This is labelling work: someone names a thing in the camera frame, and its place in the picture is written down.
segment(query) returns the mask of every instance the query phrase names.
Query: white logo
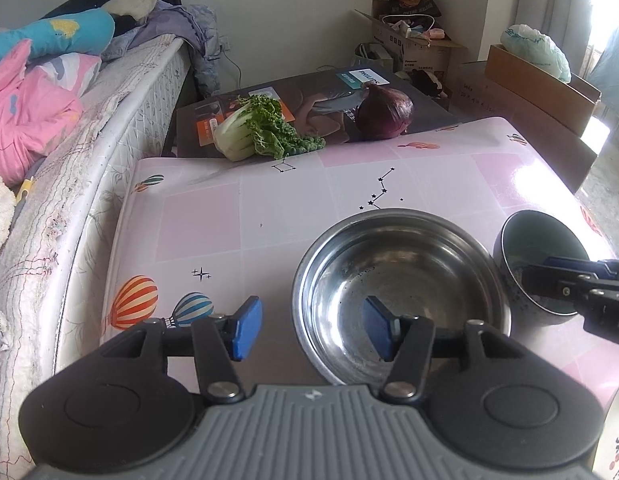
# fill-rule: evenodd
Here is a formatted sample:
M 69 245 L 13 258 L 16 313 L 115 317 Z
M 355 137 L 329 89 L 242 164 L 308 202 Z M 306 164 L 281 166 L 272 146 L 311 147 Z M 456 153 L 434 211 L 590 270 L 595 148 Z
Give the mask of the white logo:
M 309 400 L 317 400 L 317 399 L 320 399 L 320 397 L 322 396 L 323 394 L 319 392 L 318 390 L 311 390 L 310 392 L 307 392 L 305 394 L 305 397 L 307 397 L 307 399 Z

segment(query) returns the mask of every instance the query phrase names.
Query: plastic bag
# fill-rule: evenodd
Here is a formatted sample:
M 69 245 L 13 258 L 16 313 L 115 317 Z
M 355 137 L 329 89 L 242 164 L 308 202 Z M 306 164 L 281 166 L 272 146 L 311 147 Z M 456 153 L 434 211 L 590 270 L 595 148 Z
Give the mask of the plastic bag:
M 514 56 L 523 58 L 564 83 L 572 80 L 569 63 L 549 36 L 528 25 L 512 25 L 501 35 L 501 43 Z

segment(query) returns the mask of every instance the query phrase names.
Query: gray curtain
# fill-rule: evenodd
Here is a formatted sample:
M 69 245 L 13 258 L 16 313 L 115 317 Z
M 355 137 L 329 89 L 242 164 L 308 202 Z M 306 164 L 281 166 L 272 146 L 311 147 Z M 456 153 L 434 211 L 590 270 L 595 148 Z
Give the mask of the gray curtain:
M 516 23 L 547 34 L 563 51 L 578 74 L 591 29 L 591 0 L 519 0 Z

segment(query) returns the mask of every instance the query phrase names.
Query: orange striped balloon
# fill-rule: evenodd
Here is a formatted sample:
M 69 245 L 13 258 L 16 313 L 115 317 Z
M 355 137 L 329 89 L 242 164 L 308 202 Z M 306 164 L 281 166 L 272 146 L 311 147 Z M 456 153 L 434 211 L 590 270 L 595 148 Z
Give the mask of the orange striped balloon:
M 134 276 L 118 291 L 112 303 L 110 324 L 125 330 L 151 317 L 158 303 L 158 287 L 147 276 Z

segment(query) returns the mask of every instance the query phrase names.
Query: red onion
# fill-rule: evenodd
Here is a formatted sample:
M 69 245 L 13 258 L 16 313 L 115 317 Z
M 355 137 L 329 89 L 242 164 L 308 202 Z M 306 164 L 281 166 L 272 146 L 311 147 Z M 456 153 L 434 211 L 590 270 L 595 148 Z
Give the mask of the red onion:
M 365 140 L 397 137 L 412 122 L 414 103 L 400 90 L 371 84 L 356 110 L 356 127 Z

